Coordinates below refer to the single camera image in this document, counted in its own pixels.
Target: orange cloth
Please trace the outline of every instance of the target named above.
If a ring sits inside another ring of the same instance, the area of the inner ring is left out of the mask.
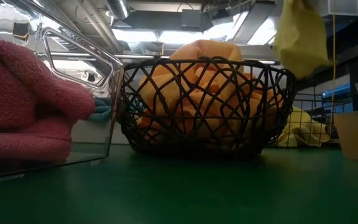
[[[221,56],[228,60],[232,61],[241,61],[241,52],[238,47],[234,44],[229,44],[227,42],[216,42],[212,40],[198,40],[196,42],[184,45],[179,50],[177,50],[173,55],[171,55],[170,59],[198,59],[200,57],[216,57]],[[180,70],[184,71],[190,63],[181,64]],[[221,68],[229,68],[227,64],[219,64]],[[175,75],[178,75],[178,70],[173,66],[169,65],[169,68],[172,69]],[[202,71],[206,69],[204,75],[201,77]],[[243,72],[244,68],[240,67],[238,72]],[[190,83],[196,83],[199,81],[198,86],[201,88],[209,90],[212,94],[216,94],[218,90],[221,89],[225,82],[227,82],[227,78],[222,73],[218,73],[217,68],[214,65],[210,65],[208,68],[205,68],[205,64],[197,63],[193,65],[190,69],[188,69],[184,76],[190,81]],[[227,76],[230,77],[232,72],[225,72]],[[251,79],[252,74],[243,73],[246,79]],[[196,105],[196,108],[190,103],[189,99],[181,97],[184,91],[189,91],[190,87],[186,84],[183,78],[180,81],[174,80],[174,75],[172,72],[165,68],[162,65],[159,65],[155,68],[152,78],[151,78],[157,87],[161,88],[162,85],[165,85],[161,90],[162,98],[157,94],[155,87],[146,79],[146,76],[141,79],[139,86],[144,85],[140,91],[140,96],[145,101],[145,103],[151,108],[151,111],[145,110],[146,114],[152,114],[155,116],[166,116],[168,114],[174,114],[175,116],[180,117],[193,117],[196,115],[197,110],[200,110],[199,116],[224,116],[228,117],[232,113],[232,109],[230,109],[227,105],[223,105],[221,101],[215,100],[211,95],[205,95],[204,91],[195,88],[190,92],[189,97],[192,102]],[[238,75],[237,76],[239,84],[244,83],[245,80]],[[180,82],[181,87],[183,88],[182,92],[180,91],[180,86],[177,82]],[[244,85],[243,89],[246,93],[249,92],[249,85]],[[218,98],[222,101],[226,101],[229,99],[229,105],[233,108],[236,108],[239,105],[238,97],[232,96],[235,92],[236,86],[232,82],[229,82],[222,91],[218,94]],[[273,91],[269,90],[267,93],[267,99],[271,99],[273,97]],[[257,106],[262,99],[262,91],[254,90],[251,94],[249,106],[250,106],[250,114],[249,116],[255,115],[257,112]],[[167,104],[167,107],[164,108],[162,100],[164,100]],[[209,110],[207,111],[209,103],[212,101]],[[276,111],[276,106],[271,106],[268,108],[267,114],[274,113]],[[232,117],[241,118],[247,116],[243,114],[242,110],[238,108]],[[191,133],[193,131],[193,119],[179,119],[176,120],[178,123],[178,127],[180,131],[184,133]],[[267,120],[266,127],[273,124],[275,120]],[[223,123],[223,119],[219,118],[208,118],[206,122],[209,124],[211,129],[214,131]],[[220,127],[215,136],[225,136],[234,134],[239,131],[241,126],[241,121],[239,119],[230,119],[228,121],[229,125]],[[152,130],[149,131],[151,136],[158,133],[158,130],[162,128],[163,125],[172,125],[172,121],[166,120],[165,124],[158,124],[154,121],[150,124],[150,118],[145,116],[140,117],[137,121],[137,124],[140,127],[152,127]],[[205,124],[196,124],[198,129],[197,135],[199,137],[209,137],[212,133],[209,128]]]

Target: yellow cloth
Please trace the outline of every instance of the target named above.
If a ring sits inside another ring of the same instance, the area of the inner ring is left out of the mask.
[[[321,143],[329,141],[326,133],[326,125],[311,119],[310,115],[296,107],[287,119],[283,133],[278,137],[275,146],[321,146]]]
[[[324,21],[307,0],[284,0],[273,49],[297,79],[319,66],[330,65]]]
[[[241,52],[236,45],[230,44],[227,42],[216,42],[216,41],[212,41],[212,40],[198,40],[196,42],[184,45],[183,47],[178,49],[173,55],[171,55],[170,59],[198,59],[203,56],[205,56],[205,57],[221,56],[228,60],[233,60],[233,61],[241,61],[242,60]],[[189,63],[182,64],[181,70],[184,70],[188,66],[189,66]],[[221,68],[228,67],[228,65],[226,65],[226,64],[220,64],[219,66]],[[177,69],[173,65],[170,65],[170,68],[174,71],[175,75],[178,74]],[[191,83],[196,83],[197,80],[200,80],[198,86],[208,89],[211,93],[217,93],[217,91],[220,89],[220,87],[227,81],[227,78],[224,75],[222,75],[222,73],[219,73],[216,77],[213,78],[213,76],[215,75],[215,73],[217,71],[217,68],[214,65],[210,65],[208,68],[206,68],[204,75],[202,77],[200,77],[201,72],[204,69],[205,69],[205,64],[198,63],[198,64],[192,66],[189,70],[187,70],[185,72],[185,77]],[[244,69],[241,67],[239,69],[239,72],[242,72],[242,71],[244,71]],[[252,74],[249,74],[249,73],[244,73],[244,76],[247,79],[252,78]],[[240,76],[237,76],[237,77],[238,77],[240,84],[245,82],[245,80],[243,78],[241,78]],[[167,113],[169,113],[169,114],[175,114],[176,116],[181,116],[181,117],[184,117],[184,116],[192,117],[196,114],[196,110],[200,109],[201,116],[226,116],[227,117],[232,112],[232,110],[230,110],[227,106],[224,106],[223,113],[221,113],[222,103],[219,102],[218,100],[214,100],[213,97],[210,95],[205,95],[204,100],[201,102],[204,92],[199,89],[195,89],[189,94],[191,100],[196,105],[196,108],[186,98],[180,102],[180,87],[179,87],[178,83],[175,80],[173,80],[172,72],[170,72],[164,66],[159,65],[155,68],[155,71],[152,74],[152,80],[155,82],[156,86],[159,88],[162,85],[167,84],[167,82],[169,82],[170,80],[171,80],[171,82],[168,85],[165,85],[161,89],[160,92],[161,92],[161,95],[163,96],[161,98],[158,96],[158,94],[156,94],[155,87],[151,84],[151,82],[149,82],[146,79],[146,76],[143,77],[143,79],[141,79],[139,86],[142,86],[144,84],[144,82],[146,82],[146,84],[141,89],[140,95],[141,95],[142,99],[145,101],[145,103],[151,107],[151,111],[149,111],[147,109],[144,111],[145,114],[152,114],[155,116],[164,117],[167,115]],[[183,87],[183,89],[185,91],[188,91],[190,89],[190,87],[185,83],[185,81],[182,78],[181,78],[180,85],[181,85],[181,87]],[[248,92],[249,87],[250,87],[249,85],[244,85],[244,91]],[[231,97],[232,93],[235,90],[236,90],[235,85],[233,83],[229,82],[229,84],[225,86],[225,88],[222,90],[222,92],[220,92],[218,97],[220,99],[222,99],[223,101],[226,101],[229,97]],[[250,106],[250,115],[249,116],[255,115],[255,113],[257,111],[257,105],[260,103],[260,100],[262,99],[261,94],[262,94],[262,92],[257,91],[257,90],[255,90],[251,94],[251,98],[250,98],[250,102],[249,102],[249,106]],[[273,98],[273,91],[270,90],[267,93],[267,99],[269,101],[269,99],[272,99],[272,98]],[[166,102],[167,108],[164,108],[162,100],[164,100]],[[209,102],[211,102],[211,101],[212,101],[211,107],[207,111],[206,109],[208,107]],[[231,100],[229,100],[229,104],[235,108],[239,104],[238,98],[232,97]],[[274,113],[276,111],[275,104],[276,104],[276,102],[273,99],[271,102],[272,106],[268,108],[267,114]],[[239,115],[234,114],[233,117],[239,117],[239,116],[242,117],[243,116],[240,108],[237,110],[237,112]],[[272,125],[272,123],[274,121],[275,121],[275,119],[269,118],[266,122],[266,127]],[[164,120],[164,124],[159,124],[157,122],[153,122],[151,124],[150,122],[151,122],[150,118],[147,118],[145,116],[142,116],[137,120],[137,124],[139,125],[139,127],[141,127],[141,128],[152,127],[153,128],[152,130],[149,130],[149,134],[151,136],[153,136],[153,138],[155,135],[158,135],[158,130],[162,128],[162,125],[169,126],[172,124],[172,121],[169,121],[166,119]],[[214,131],[223,123],[223,120],[217,119],[217,118],[210,118],[210,119],[207,119],[206,122],[209,124],[211,129]],[[192,132],[193,119],[179,119],[179,120],[177,120],[177,123],[179,125],[179,129],[181,131],[183,131],[184,133]],[[214,135],[215,136],[228,135],[231,133],[229,128],[232,129],[234,132],[238,132],[238,130],[240,129],[240,125],[241,125],[240,120],[232,119],[229,121],[229,125],[228,125],[229,127],[223,126],[223,127],[219,128],[219,130],[216,133],[214,133]],[[200,127],[200,130],[197,133],[199,137],[209,137],[211,135],[211,131],[208,129],[208,127],[204,123],[197,124],[197,126]]]

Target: pink knitted fabric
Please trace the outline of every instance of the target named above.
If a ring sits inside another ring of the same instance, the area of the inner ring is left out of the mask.
[[[0,40],[0,158],[66,159],[71,128],[93,110],[88,90],[51,74],[31,50]]]

